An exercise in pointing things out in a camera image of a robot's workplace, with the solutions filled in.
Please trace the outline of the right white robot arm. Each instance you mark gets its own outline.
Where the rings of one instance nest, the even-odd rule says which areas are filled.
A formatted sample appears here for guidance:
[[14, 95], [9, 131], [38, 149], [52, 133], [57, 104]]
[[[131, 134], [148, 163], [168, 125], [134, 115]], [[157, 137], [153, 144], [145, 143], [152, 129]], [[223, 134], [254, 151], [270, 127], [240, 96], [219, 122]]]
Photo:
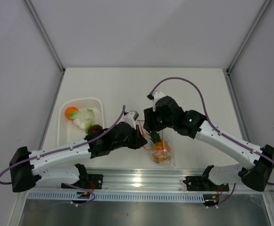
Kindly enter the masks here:
[[244, 184], [262, 192], [274, 168], [274, 148], [260, 147], [212, 126], [207, 116], [195, 111], [184, 111], [176, 101], [162, 92], [149, 94], [153, 106], [144, 110], [144, 129], [148, 132], [171, 128], [182, 136], [207, 143], [235, 159], [236, 165], [208, 166], [200, 177], [201, 185], [207, 191], [227, 183]]

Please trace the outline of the green white cabbage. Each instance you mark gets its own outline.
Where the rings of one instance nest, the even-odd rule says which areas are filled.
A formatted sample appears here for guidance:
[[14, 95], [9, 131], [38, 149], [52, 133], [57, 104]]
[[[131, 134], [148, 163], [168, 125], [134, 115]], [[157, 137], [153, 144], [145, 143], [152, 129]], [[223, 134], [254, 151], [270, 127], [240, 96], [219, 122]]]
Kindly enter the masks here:
[[94, 125], [95, 114], [91, 109], [78, 110], [73, 114], [73, 123], [87, 133], [89, 127]]

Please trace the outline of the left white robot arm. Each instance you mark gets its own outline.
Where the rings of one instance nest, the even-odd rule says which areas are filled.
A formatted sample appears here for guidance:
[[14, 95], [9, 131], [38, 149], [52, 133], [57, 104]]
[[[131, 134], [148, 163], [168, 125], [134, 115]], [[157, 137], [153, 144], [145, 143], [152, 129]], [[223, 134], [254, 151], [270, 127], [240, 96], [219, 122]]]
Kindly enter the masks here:
[[12, 191], [20, 193], [34, 188], [38, 182], [54, 181], [51, 170], [60, 164], [106, 156], [123, 147], [137, 150], [146, 144], [138, 125], [120, 122], [106, 129], [95, 124], [84, 139], [65, 147], [37, 151], [20, 147], [9, 162]]

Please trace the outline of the small orange pineapple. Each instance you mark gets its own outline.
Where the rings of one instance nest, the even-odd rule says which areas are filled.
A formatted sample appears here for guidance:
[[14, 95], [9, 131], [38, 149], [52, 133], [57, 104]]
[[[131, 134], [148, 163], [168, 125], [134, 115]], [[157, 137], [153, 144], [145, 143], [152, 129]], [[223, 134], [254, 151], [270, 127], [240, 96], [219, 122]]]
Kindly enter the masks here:
[[163, 131], [146, 132], [146, 137], [149, 140], [149, 147], [146, 147], [146, 149], [151, 153], [153, 160], [156, 163], [164, 163], [171, 160], [172, 151], [164, 138]]

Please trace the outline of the clear zip bag orange zipper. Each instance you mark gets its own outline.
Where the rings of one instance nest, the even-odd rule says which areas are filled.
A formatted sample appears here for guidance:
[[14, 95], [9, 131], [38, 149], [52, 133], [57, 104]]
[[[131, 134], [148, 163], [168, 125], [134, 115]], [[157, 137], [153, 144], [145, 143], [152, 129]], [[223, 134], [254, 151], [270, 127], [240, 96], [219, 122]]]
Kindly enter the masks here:
[[138, 120], [137, 122], [143, 137], [147, 140], [147, 144], [144, 145], [143, 148], [149, 152], [152, 161], [157, 165], [161, 165], [163, 168], [174, 169], [174, 153], [164, 131], [149, 132], [143, 128], [144, 120]]

